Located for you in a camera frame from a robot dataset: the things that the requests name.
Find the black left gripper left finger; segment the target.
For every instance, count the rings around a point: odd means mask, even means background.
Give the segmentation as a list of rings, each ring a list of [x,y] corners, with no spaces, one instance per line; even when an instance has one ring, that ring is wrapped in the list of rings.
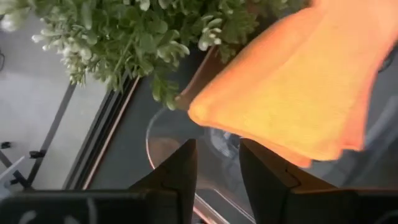
[[[35,190],[1,200],[1,224],[190,223],[197,185],[189,139],[128,189]]]

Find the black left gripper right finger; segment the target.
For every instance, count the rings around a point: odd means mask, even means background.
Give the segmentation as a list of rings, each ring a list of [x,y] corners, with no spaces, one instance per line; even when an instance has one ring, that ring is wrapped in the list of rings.
[[[239,163],[256,223],[397,223],[396,190],[339,189],[246,138]]]

